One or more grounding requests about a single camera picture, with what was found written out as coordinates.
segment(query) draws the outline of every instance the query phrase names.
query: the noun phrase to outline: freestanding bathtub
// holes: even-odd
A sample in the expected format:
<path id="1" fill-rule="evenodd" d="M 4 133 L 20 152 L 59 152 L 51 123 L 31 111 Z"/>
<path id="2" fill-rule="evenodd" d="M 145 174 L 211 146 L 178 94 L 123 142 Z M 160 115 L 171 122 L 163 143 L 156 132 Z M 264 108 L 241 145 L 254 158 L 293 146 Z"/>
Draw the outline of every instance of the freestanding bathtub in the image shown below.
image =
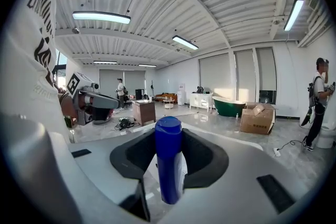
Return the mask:
<path id="1" fill-rule="evenodd" d="M 226 117 L 235 117 L 238 113 L 238 116 L 241 117 L 243 108 L 245 108 L 246 103 L 236 100 L 231 100 L 223 97 L 214 96 L 215 108 L 219 115 Z"/>

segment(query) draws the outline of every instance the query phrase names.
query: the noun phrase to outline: ceiling light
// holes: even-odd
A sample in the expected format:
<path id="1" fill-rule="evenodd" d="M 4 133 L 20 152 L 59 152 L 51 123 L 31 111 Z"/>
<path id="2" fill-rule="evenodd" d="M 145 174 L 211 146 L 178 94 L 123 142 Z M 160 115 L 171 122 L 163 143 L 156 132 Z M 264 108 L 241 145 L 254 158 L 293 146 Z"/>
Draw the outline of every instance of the ceiling light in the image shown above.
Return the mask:
<path id="1" fill-rule="evenodd" d="M 139 64 L 139 67 L 156 67 L 155 65 L 143 65 L 143 64 Z"/>
<path id="2" fill-rule="evenodd" d="M 285 31 L 289 31 L 292 28 L 296 18 L 300 13 L 302 6 L 303 6 L 303 0 L 294 0 L 293 8 L 289 14 L 288 20 L 284 27 Z"/>
<path id="3" fill-rule="evenodd" d="M 73 12 L 75 20 L 107 20 L 110 22 L 129 24 L 131 17 L 108 12 Z"/>
<path id="4" fill-rule="evenodd" d="M 117 62 L 113 61 L 93 61 L 94 63 L 108 63 L 108 64 L 116 64 Z"/>
<path id="5" fill-rule="evenodd" d="M 185 46 L 187 46 L 187 47 L 189 47 L 189 48 L 191 48 L 193 50 L 197 50 L 198 49 L 198 47 L 196 45 L 192 44 L 191 42 L 189 42 L 189 41 L 187 41 L 184 38 L 179 37 L 179 36 L 174 36 L 173 37 L 173 41 L 181 43 L 182 45 L 185 45 Z"/>

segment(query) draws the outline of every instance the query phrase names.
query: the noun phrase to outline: gray floor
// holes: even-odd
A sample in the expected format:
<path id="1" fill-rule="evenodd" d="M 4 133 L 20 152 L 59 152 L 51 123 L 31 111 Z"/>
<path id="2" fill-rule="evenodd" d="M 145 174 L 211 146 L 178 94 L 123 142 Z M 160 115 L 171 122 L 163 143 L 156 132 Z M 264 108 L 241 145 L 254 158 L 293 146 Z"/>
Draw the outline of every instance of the gray floor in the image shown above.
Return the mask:
<path id="1" fill-rule="evenodd" d="M 322 173 L 328 171 L 336 154 L 334 147 L 328 150 L 315 147 L 314 152 L 308 152 L 299 142 L 296 142 L 295 145 L 286 145 L 280 151 L 281 156 L 275 157 L 274 147 L 280 148 L 290 140 L 302 141 L 308 133 L 308 130 L 301 128 L 299 121 L 296 120 L 276 119 L 271 134 L 260 135 L 240 132 L 240 119 L 219 116 L 214 110 L 207 113 L 205 109 L 192 108 L 190 110 L 187 106 L 177 105 L 169 110 L 165 109 L 162 103 L 156 103 L 155 111 L 157 120 L 165 115 L 171 115 L 184 123 L 205 131 L 259 144 L 266 153 L 296 174 L 308 188 L 311 188 L 317 182 Z M 132 113 L 130 107 L 117 111 L 111 121 L 104 125 L 88 124 L 86 126 L 78 126 L 75 129 L 75 141 L 77 143 L 86 142 L 122 135 L 124 133 L 115 131 L 114 126 L 118 123 L 119 118 L 122 117 L 129 117 L 133 120 Z M 156 223 L 172 206 L 165 204 L 161 200 L 160 185 L 149 171 L 144 174 L 144 183 L 146 200 L 151 213 L 151 222 Z"/>

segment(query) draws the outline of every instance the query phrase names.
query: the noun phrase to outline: black pants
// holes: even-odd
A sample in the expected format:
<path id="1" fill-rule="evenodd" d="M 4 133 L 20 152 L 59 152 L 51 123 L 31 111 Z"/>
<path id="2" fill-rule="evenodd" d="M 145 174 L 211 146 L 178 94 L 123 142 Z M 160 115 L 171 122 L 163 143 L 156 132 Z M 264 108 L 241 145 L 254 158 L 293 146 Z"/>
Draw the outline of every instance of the black pants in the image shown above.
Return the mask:
<path id="1" fill-rule="evenodd" d="M 314 118 L 314 122 L 310 128 L 310 131 L 308 133 L 308 136 L 306 138 L 306 144 L 307 146 L 311 146 L 311 143 L 313 142 L 313 140 L 316 138 L 316 136 L 319 134 L 320 130 L 321 130 L 321 126 L 322 126 L 322 121 L 323 121 L 323 117 L 324 117 L 324 106 L 322 106 L 321 104 L 317 104 L 315 105 L 315 118 Z"/>
<path id="2" fill-rule="evenodd" d="M 123 108 L 124 107 L 124 96 L 119 95 L 118 97 L 119 97 L 119 101 L 120 101 L 120 106 L 121 106 L 121 108 Z"/>

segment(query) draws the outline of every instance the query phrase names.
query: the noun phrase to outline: person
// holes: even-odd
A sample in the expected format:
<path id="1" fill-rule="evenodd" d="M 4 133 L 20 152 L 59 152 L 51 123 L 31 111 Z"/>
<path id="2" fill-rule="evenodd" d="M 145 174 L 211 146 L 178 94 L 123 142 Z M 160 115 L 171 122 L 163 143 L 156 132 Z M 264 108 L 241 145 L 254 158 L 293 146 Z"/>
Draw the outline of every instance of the person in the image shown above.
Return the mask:
<path id="1" fill-rule="evenodd" d="M 77 116 L 71 97 L 60 106 L 52 80 L 55 65 L 56 0 L 17 0 L 1 36 L 0 73 L 10 76 L 3 83 L 1 112 L 24 115 L 41 122 L 50 132 L 69 131 L 63 115 Z M 84 96 L 79 106 L 85 106 Z"/>
<path id="2" fill-rule="evenodd" d="M 327 107 L 327 100 L 328 97 L 333 94 L 331 90 L 327 91 L 327 87 L 325 85 L 325 83 L 328 83 L 328 61 L 325 61 L 323 58 L 318 58 L 316 61 L 316 69 L 317 71 L 313 79 L 314 97 L 317 100 L 314 110 L 314 122 L 305 141 L 303 142 L 303 146 L 309 151 L 314 150 L 312 142 L 321 130 L 325 108 Z"/>
<path id="3" fill-rule="evenodd" d="M 118 88 L 117 88 L 117 92 L 118 92 L 118 98 L 120 101 L 120 107 L 121 109 L 124 108 L 124 85 L 122 84 L 122 79 L 118 79 L 119 84 L 118 84 Z"/>

